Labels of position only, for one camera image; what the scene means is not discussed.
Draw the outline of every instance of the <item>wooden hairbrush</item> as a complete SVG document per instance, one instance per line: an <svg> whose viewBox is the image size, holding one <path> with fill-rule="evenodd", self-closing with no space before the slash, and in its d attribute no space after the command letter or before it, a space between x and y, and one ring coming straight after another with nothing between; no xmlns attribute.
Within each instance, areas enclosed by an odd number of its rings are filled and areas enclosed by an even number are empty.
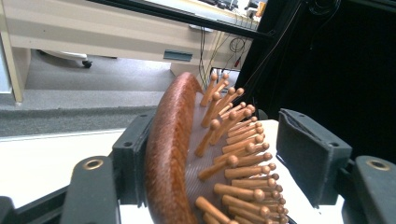
<svg viewBox="0 0 396 224"><path fill-rule="evenodd" d="M161 99L146 151L148 209L155 223L288 223L279 175L265 152L253 105L233 101L228 75L205 91L184 73Z"/></svg>

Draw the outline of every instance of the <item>black panel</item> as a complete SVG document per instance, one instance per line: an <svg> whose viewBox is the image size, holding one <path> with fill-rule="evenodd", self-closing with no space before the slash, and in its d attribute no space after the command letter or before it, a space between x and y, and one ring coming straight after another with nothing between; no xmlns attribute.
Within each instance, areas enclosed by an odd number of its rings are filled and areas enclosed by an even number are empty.
<svg viewBox="0 0 396 224"><path fill-rule="evenodd" d="M305 12L252 97L270 119L283 107L316 120L352 146L353 159L396 162L396 14L343 1L328 19Z"/></svg>

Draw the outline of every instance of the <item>desk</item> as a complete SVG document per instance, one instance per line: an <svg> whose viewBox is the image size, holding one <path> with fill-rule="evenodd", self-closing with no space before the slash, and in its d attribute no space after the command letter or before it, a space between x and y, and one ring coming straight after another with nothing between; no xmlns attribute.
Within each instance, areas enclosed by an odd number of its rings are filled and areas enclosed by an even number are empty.
<svg viewBox="0 0 396 224"><path fill-rule="evenodd" d="M262 124L269 151L275 155L277 121L264 120ZM68 185L76 163L90 156L108 155L122 132L108 130L0 140L0 195L11 197L14 205L21 207ZM289 215L297 223L343 223L342 200L336 206L312 208L287 168L275 157L271 162L276 163L280 176L277 183L284 188ZM120 210L122 223L152 223L147 208L122 205Z"/></svg>
<svg viewBox="0 0 396 224"><path fill-rule="evenodd" d="M0 28L17 102L22 101L30 49L164 61L194 67L200 62L200 30L191 29L183 22L89 1L0 0ZM223 67L226 64L233 55L228 46L234 37L231 35L224 42L210 66ZM206 33L205 67L209 66L216 43L223 38L223 32ZM166 49L192 53L191 61L165 60L163 54Z"/></svg>

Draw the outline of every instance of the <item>metal grommet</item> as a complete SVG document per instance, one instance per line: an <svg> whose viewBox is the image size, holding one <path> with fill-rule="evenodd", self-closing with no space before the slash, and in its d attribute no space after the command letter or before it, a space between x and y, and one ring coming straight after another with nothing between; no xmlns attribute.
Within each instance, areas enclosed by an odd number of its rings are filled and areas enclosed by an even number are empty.
<svg viewBox="0 0 396 224"><path fill-rule="evenodd" d="M103 161L102 160L90 160L84 163L84 165L82 165L82 167L84 167L84 169L86 170L94 170L96 168L99 168L103 165Z"/></svg>
<svg viewBox="0 0 396 224"><path fill-rule="evenodd" d="M371 166L371 167L373 167L373 168L375 168L375 169L377 169L377 170L381 170L381 171L388 171L388 170L390 170L390 166L388 166L387 164L385 164L385 163L382 162L382 161L366 161L366 163L367 163L369 166Z"/></svg>

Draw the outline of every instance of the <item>wooden peg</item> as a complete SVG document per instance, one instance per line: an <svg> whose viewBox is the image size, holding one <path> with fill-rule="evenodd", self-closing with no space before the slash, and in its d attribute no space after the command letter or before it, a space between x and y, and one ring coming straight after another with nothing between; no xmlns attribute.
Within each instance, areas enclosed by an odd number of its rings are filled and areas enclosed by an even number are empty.
<svg viewBox="0 0 396 224"><path fill-rule="evenodd" d="M235 155L236 157L241 157L244 156L245 154L252 153L255 149L256 149L256 145L254 145L253 143L249 143L245 147L241 147L238 148L237 150L225 153L221 156L217 156L215 159L213 159L213 163L219 161L225 161L231 155Z"/></svg>
<svg viewBox="0 0 396 224"><path fill-rule="evenodd" d="M285 214L279 214L279 213L270 213L269 218L273 220L273 223L279 223L279 224L287 224L289 223L288 217L286 217Z"/></svg>
<svg viewBox="0 0 396 224"><path fill-rule="evenodd" d="M254 203L247 203L230 195L223 195L221 202L224 205L239 207L261 217L268 217L270 214L270 210L263 205L258 206Z"/></svg>
<svg viewBox="0 0 396 224"><path fill-rule="evenodd" d="M237 136L237 135L239 135L241 133L245 133L245 132L248 132L248 131L250 131L252 129L259 128L259 127L262 127L262 124L260 122L256 122L256 123L251 124L251 125L249 125L247 127L244 127L244 128L241 128L241 129L237 129L237 130L234 130L232 132L228 132L227 135L228 135L228 137L234 137L234 136Z"/></svg>
<svg viewBox="0 0 396 224"><path fill-rule="evenodd" d="M207 104L211 100L212 94L214 93L212 91L213 91L213 88L215 87L216 80L218 80L218 75L216 73L212 73L212 75L210 76L210 83L207 86L204 96L202 97L200 106L207 106Z"/></svg>
<svg viewBox="0 0 396 224"><path fill-rule="evenodd" d="M254 145L253 149L251 149L250 151L246 150L245 152L238 154L237 157L246 157L246 156L257 155L260 152L264 152L265 150L268 149L268 147L264 147L266 145L268 145L268 143L265 143L265 142L262 144Z"/></svg>
<svg viewBox="0 0 396 224"><path fill-rule="evenodd" d="M236 97L241 96L244 92L245 92L245 90L243 88L238 88L238 90L236 90L235 94L233 96L231 96L230 101L233 101L234 99L236 99Z"/></svg>
<svg viewBox="0 0 396 224"><path fill-rule="evenodd" d="M226 113L230 108L233 108L233 103L228 103L222 110L220 110L219 115L222 116Z"/></svg>
<svg viewBox="0 0 396 224"><path fill-rule="evenodd" d="M268 175L270 172L271 172L270 167L266 165L250 166L250 167L240 167L235 169L226 169L224 171L224 176L227 179L235 179L235 178L251 176L251 175L261 175L261 174Z"/></svg>
<svg viewBox="0 0 396 224"><path fill-rule="evenodd" d="M210 203L206 198L199 196L195 201L195 205L202 211L214 217L221 224L228 224L231 220L224 215L216 206Z"/></svg>
<svg viewBox="0 0 396 224"><path fill-rule="evenodd" d="M232 215L244 217L253 223L263 223L266 220L265 217L258 216L240 207L229 206L228 211Z"/></svg>
<svg viewBox="0 0 396 224"><path fill-rule="evenodd" d="M207 180L210 176L214 175L215 173L219 172L226 167L236 167L238 164L238 158L235 156L230 156L227 161L222 161L215 163L214 165L204 169L198 174L198 178L202 181Z"/></svg>
<svg viewBox="0 0 396 224"><path fill-rule="evenodd" d="M221 118L222 118L222 119L228 118L228 116L230 115L231 112L233 112L233 111L237 112L238 110L243 109L243 108L245 108L246 106L247 106L247 104L246 104L245 102L241 102L238 106L236 106L236 107L230 109L230 111L228 111L227 113L224 113L224 114L221 116Z"/></svg>
<svg viewBox="0 0 396 224"><path fill-rule="evenodd" d="M225 87L227 87L230 84L228 80L225 80L216 91L221 92Z"/></svg>
<svg viewBox="0 0 396 224"><path fill-rule="evenodd" d="M233 112L230 117L228 117L221 123L220 127L215 131L212 139L210 140L210 144L212 146L215 145L219 141L219 139L221 138L221 135L230 126L230 123L234 122L235 119L236 119L236 115L235 115L235 112Z"/></svg>
<svg viewBox="0 0 396 224"><path fill-rule="evenodd" d="M285 214L285 208L281 204L267 204L265 206L270 210L270 212Z"/></svg>
<svg viewBox="0 0 396 224"><path fill-rule="evenodd" d="M243 140L245 140L245 139L247 139L249 137L252 137L255 134L263 134L263 133L264 133L264 128L263 127L258 127L258 128L253 129L253 130L250 130L248 132L241 133L241 134L239 134L237 136L234 136L234 137L231 137L231 138L227 138L226 142L227 142L228 145L232 145L234 143L237 143L237 142L243 141Z"/></svg>
<svg viewBox="0 0 396 224"><path fill-rule="evenodd" d="M250 117L250 116L251 116L251 110L246 110L246 111L244 111L243 114L235 113L235 119L233 119L233 122L230 122L227 124L227 127L224 129L224 131L221 135L226 134L230 130L230 128L232 128L237 122L241 121L244 118Z"/></svg>
<svg viewBox="0 0 396 224"><path fill-rule="evenodd" d="M274 189L276 186L276 181L272 178L268 180L234 179L231 181L231 185L243 189L258 189L261 187L268 187Z"/></svg>
<svg viewBox="0 0 396 224"><path fill-rule="evenodd" d="M194 154L197 157L203 157L204 153L209 146L210 138L212 137L213 133L220 127L220 122L216 119L212 119L210 121L210 127L207 133L205 134L204 138L202 139L201 143L195 149Z"/></svg>
<svg viewBox="0 0 396 224"><path fill-rule="evenodd" d="M253 113L256 111L256 107L254 107L254 105L247 105L246 109L251 110Z"/></svg>
<svg viewBox="0 0 396 224"><path fill-rule="evenodd" d="M231 87L227 90L225 96L218 102L217 106L220 108L219 112L231 102L230 98L235 94L235 88Z"/></svg>
<svg viewBox="0 0 396 224"><path fill-rule="evenodd" d="M251 117L251 118L248 119L248 120L245 120L245 121L243 121L243 122L239 122L239 123L235 124L235 126L233 126L233 127L230 129L230 132L235 131L235 130L237 130L237 129L240 129L240 128L242 128L242 127L248 126L250 123L254 123L254 122L256 122L256 121L257 121L257 117L254 116L254 117Z"/></svg>
<svg viewBox="0 0 396 224"><path fill-rule="evenodd" d="M216 103L221 98L220 93L215 92L212 95L212 101L210 102L209 108L206 110L205 116L202 119L201 126L204 128L209 127L210 121L212 120L213 111L216 107Z"/></svg>
<svg viewBox="0 0 396 224"><path fill-rule="evenodd" d="M283 188L280 185L276 185L275 188L263 188L263 187L261 187L260 189L262 191L264 191L265 195L267 195L270 198L274 198L274 196L276 198L281 197L282 194L280 194L280 192L283 191Z"/></svg>
<svg viewBox="0 0 396 224"><path fill-rule="evenodd" d="M228 153L228 152L231 152L231 151L235 151L238 148L245 148L246 145L249 144L249 143L259 144L259 143L262 143L262 141L264 141L263 135L257 135L254 138L248 138L248 139L245 139L245 140L243 140L241 142L225 146L221 150L225 154L225 153Z"/></svg>
<svg viewBox="0 0 396 224"><path fill-rule="evenodd" d="M273 158L273 156L269 152L265 152L264 154L257 155L257 156L254 155L254 156L240 157L238 167L256 165L262 161L269 161L272 158Z"/></svg>
<svg viewBox="0 0 396 224"><path fill-rule="evenodd" d="M230 185L215 184L214 191L217 194L227 194L247 201L261 202L265 198L265 193L261 189L242 189Z"/></svg>
<svg viewBox="0 0 396 224"><path fill-rule="evenodd" d="M244 89L239 88L237 91L235 91L235 89L233 89L233 94L229 94L228 98L227 98L227 102L231 102L233 101L236 97L242 95L244 93Z"/></svg>
<svg viewBox="0 0 396 224"><path fill-rule="evenodd" d="M219 224L219 222L208 213L204 213L203 220L206 224Z"/></svg>
<svg viewBox="0 0 396 224"><path fill-rule="evenodd" d="M268 207L268 206L272 206L272 205L284 205L286 203L286 200L283 198L280 198L278 200L266 200L264 198L262 201L256 202L256 203L263 204Z"/></svg>
<svg viewBox="0 0 396 224"><path fill-rule="evenodd" d="M244 217L235 216L235 221L239 222L239 224L254 224L253 222L245 219Z"/></svg>
<svg viewBox="0 0 396 224"><path fill-rule="evenodd" d="M228 74L223 74L221 80L219 80L218 84L216 84L215 87L213 87L213 90L211 94L215 93L215 91L218 91L218 89L223 85L224 81L228 79L229 75Z"/></svg>
<svg viewBox="0 0 396 224"><path fill-rule="evenodd" d="M266 179L269 179L269 178L273 178L274 180L278 180L279 179L279 174L271 174L271 175L264 175L264 176L259 176L259 177L251 177L250 179L266 180Z"/></svg>
<svg viewBox="0 0 396 224"><path fill-rule="evenodd" d="M264 191L265 193L265 198L268 200L277 200L280 198L280 193L277 192L276 190L272 190L272 191Z"/></svg>
<svg viewBox="0 0 396 224"><path fill-rule="evenodd" d="M271 171L274 171L276 169L276 164L273 162L269 163L268 166L270 167Z"/></svg>

